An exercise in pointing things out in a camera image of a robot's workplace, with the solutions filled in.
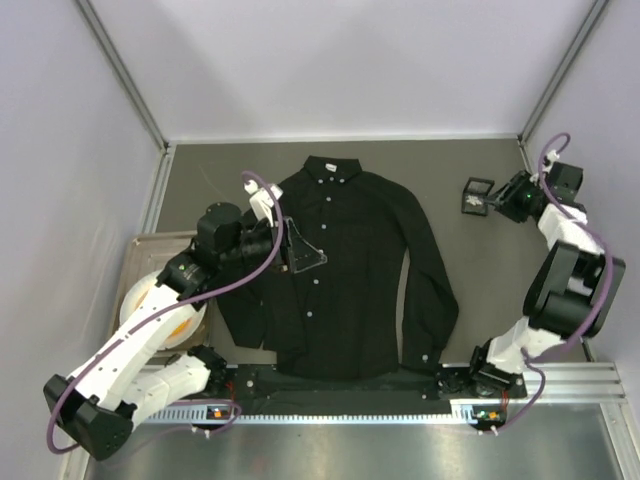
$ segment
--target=light purple wall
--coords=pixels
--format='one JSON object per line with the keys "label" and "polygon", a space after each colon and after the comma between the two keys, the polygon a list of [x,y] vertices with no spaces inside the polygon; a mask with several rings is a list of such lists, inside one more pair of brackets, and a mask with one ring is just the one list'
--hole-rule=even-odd
{"label": "light purple wall", "polygon": [[171,140],[518,133],[586,0],[92,0]]}
{"label": "light purple wall", "polygon": [[0,477],[53,479],[42,387],[104,340],[158,152],[73,2],[2,0],[0,45]]}
{"label": "light purple wall", "polygon": [[618,297],[596,351],[616,362],[640,419],[640,2],[611,2],[602,23],[530,144],[539,149],[567,130],[573,143],[562,160],[584,167],[580,201],[590,223],[627,262]]}

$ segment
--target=black cloth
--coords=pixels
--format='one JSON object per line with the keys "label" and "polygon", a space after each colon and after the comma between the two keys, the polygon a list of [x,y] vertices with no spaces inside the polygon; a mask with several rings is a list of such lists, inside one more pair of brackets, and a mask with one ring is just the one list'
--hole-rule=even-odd
{"label": "black cloth", "polygon": [[283,213],[329,261],[297,275],[265,273],[218,299],[238,346],[278,354],[278,370],[356,379],[398,368],[396,303],[410,267],[402,364],[433,370],[458,316],[435,238],[406,188],[363,172],[358,160],[309,157],[280,183]]}

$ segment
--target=metal floor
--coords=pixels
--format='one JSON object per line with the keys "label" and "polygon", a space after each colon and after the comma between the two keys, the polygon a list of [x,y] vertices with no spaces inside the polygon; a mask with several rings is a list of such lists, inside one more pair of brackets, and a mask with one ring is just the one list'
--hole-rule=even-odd
{"label": "metal floor", "polygon": [[[121,454],[167,426],[143,426]],[[467,426],[243,426],[175,432],[86,480],[622,480],[598,405],[538,406],[499,437]]]}

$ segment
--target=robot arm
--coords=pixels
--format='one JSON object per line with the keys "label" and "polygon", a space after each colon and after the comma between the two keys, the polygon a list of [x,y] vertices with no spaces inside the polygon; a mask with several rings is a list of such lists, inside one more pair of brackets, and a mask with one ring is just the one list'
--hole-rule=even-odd
{"label": "robot arm", "polygon": [[[254,269],[264,263],[274,249],[278,227],[284,234],[271,262],[276,270],[298,273],[327,262],[322,252],[300,236],[291,218],[284,217],[284,224],[276,225],[271,214],[273,200],[264,189],[255,183],[245,188],[252,194],[250,204],[258,219],[252,228],[242,225],[237,206],[211,205],[198,221],[189,247],[167,262],[156,285],[96,355],[69,376],[54,375],[45,385],[45,398],[53,412],[71,382],[102,358],[70,391],[56,418],[57,425],[95,459],[113,455],[138,425],[175,401],[203,391],[216,396],[225,390],[226,362],[205,346],[190,349],[159,371],[139,376],[167,337],[203,308],[204,302],[182,305],[149,322],[151,315],[221,287],[227,269]],[[271,189],[276,198],[282,194],[277,186]],[[230,418],[232,410],[225,415]]]}
{"label": "robot arm", "polygon": [[[522,318],[508,332],[474,351],[471,377],[484,391],[509,390],[521,378],[527,368],[523,349],[530,358],[536,358],[550,348],[563,345],[583,323],[603,288],[603,250],[578,225],[587,223],[584,207],[575,202],[582,184],[582,169],[556,162],[554,155],[552,152],[547,157],[546,181],[573,218],[549,202],[538,186],[537,175],[531,176],[525,171],[516,174],[494,195],[489,195],[493,182],[486,182],[489,189],[478,196],[480,179],[473,179],[475,191],[463,193],[463,211],[465,199],[471,196],[475,214],[480,200],[516,222],[533,217],[549,248],[525,298]],[[593,337],[602,327],[624,270],[624,262],[614,258],[611,288],[584,336]]]}

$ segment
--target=gray table surface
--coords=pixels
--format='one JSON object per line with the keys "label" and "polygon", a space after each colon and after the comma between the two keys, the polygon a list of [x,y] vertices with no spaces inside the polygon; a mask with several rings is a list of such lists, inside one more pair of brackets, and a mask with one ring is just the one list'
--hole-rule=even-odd
{"label": "gray table surface", "polygon": [[[460,213],[468,177],[493,179],[498,187],[523,168],[515,140],[179,145],[157,231],[193,230],[206,207],[216,201],[248,208],[240,179],[243,170],[278,182],[302,168],[309,155],[358,158],[364,170],[404,185],[420,200],[460,305],[443,362],[468,361],[476,345],[506,332],[520,318],[525,294],[547,252],[542,235],[531,220],[516,224],[495,212],[484,218]],[[398,289],[398,334],[407,265],[405,258]],[[274,362],[273,352],[236,347],[215,306],[209,318],[212,343],[229,362]],[[585,357],[576,348],[565,359]]]}
{"label": "gray table surface", "polygon": [[598,405],[538,406],[500,436],[467,426],[238,425],[219,437],[143,426],[87,480],[622,480]]}

